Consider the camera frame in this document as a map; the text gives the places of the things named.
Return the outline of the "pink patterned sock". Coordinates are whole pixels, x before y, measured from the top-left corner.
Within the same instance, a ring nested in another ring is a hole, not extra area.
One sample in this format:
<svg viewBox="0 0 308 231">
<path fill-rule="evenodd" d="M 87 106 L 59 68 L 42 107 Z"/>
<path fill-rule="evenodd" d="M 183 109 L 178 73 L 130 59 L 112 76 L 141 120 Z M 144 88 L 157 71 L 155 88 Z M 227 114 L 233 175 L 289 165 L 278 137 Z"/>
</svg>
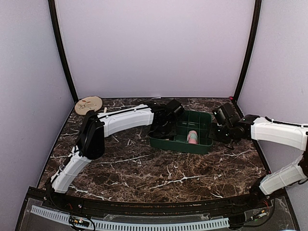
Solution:
<svg viewBox="0 0 308 231">
<path fill-rule="evenodd" d="M 187 143 L 198 144 L 198 134 L 195 130 L 191 130 L 191 131 L 188 132 Z"/>
</svg>

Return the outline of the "green compartment tray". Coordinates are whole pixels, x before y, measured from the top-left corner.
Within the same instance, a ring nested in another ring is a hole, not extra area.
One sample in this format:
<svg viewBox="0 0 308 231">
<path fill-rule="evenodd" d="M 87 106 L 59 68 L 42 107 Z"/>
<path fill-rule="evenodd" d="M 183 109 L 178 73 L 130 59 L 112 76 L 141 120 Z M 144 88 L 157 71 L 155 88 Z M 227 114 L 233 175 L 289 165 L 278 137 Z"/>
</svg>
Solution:
<svg viewBox="0 0 308 231">
<path fill-rule="evenodd" d="M 182 153 L 207 154 L 213 145 L 213 140 L 208 137 L 211 123 L 212 116 L 209 113 L 185 111 L 173 125 L 170 136 L 161 137 L 158 130 L 154 130 L 151 126 L 148 132 L 150 145 L 154 148 Z M 188 143 L 190 131 L 197 133 L 197 144 Z"/>
</svg>

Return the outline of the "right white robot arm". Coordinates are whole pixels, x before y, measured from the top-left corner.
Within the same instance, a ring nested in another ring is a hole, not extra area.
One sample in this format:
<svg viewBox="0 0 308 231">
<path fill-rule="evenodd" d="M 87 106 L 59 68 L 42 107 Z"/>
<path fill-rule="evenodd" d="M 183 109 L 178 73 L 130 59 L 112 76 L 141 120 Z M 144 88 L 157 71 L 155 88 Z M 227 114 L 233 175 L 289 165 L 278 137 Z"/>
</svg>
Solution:
<svg viewBox="0 0 308 231">
<path fill-rule="evenodd" d="M 277 121 L 259 115 L 246 115 L 243 118 L 232 116 L 223 120 L 216 117 L 211 123 L 209 138 L 232 145 L 241 140 L 268 141 L 301 150 L 303 153 L 292 163 L 258 179 L 250 188 L 245 204 L 250 209 L 257 208 L 264 196 L 295 183 L 308 180 L 308 125 Z"/>
</svg>

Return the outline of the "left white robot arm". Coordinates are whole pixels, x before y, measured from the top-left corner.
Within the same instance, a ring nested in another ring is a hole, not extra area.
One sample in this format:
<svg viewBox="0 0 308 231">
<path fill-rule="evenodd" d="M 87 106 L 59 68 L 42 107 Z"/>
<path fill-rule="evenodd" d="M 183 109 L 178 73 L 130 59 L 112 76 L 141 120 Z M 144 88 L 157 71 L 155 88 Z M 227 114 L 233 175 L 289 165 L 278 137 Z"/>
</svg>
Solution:
<svg viewBox="0 0 308 231">
<path fill-rule="evenodd" d="M 152 134 L 163 139 L 170 138 L 175 135 L 175 124 L 183 111 L 176 100 L 168 104 L 140 104 L 109 113 L 88 111 L 71 153 L 46 182 L 46 189 L 52 192 L 49 202 L 58 210 L 68 206 L 68 199 L 62 193 L 67 192 L 84 167 L 103 156 L 106 137 L 130 128 L 150 126 Z"/>
</svg>

